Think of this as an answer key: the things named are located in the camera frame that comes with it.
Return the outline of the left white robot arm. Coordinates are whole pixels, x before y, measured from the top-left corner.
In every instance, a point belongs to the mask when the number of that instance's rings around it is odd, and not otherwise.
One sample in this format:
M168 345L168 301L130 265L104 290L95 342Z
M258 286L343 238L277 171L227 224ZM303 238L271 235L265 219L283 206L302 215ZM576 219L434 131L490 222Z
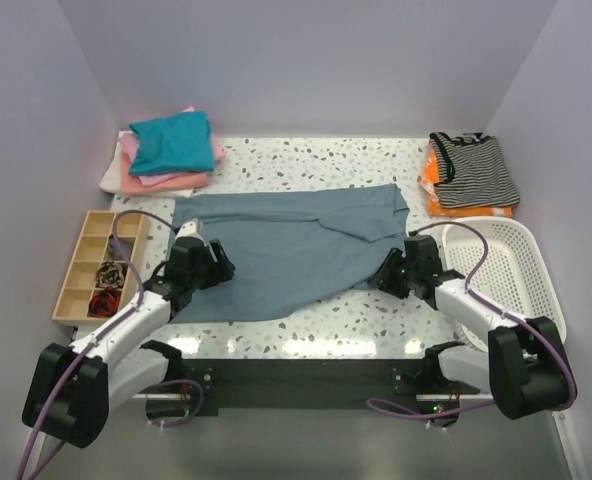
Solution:
M221 242L179 236L170 256L109 321L68 346L40 354L22 422L78 448L89 446L112 410L179 372L181 354L151 339L198 290L231 280L235 266Z

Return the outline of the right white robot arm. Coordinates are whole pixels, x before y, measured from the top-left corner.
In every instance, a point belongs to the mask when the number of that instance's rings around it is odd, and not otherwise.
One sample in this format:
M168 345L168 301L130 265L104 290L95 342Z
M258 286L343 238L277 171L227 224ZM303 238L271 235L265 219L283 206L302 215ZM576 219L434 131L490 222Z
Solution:
M402 249L391 249L368 283L400 299L415 295L486 344L484 352L459 341L427 349L413 385L463 383L490 394L510 419L564 410L576 400L577 384L555 323L524 318L479 293L469 276L443 266L432 237L412 236Z

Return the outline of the grey-blue t-shirt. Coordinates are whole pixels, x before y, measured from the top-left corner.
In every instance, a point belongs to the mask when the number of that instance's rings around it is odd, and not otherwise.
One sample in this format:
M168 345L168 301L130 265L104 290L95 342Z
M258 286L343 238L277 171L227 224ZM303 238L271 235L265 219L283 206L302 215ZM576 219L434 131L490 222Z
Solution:
M205 194L180 200L221 242L232 280L196 292L177 324L255 322L363 288L406 237L410 209L394 184L321 191Z

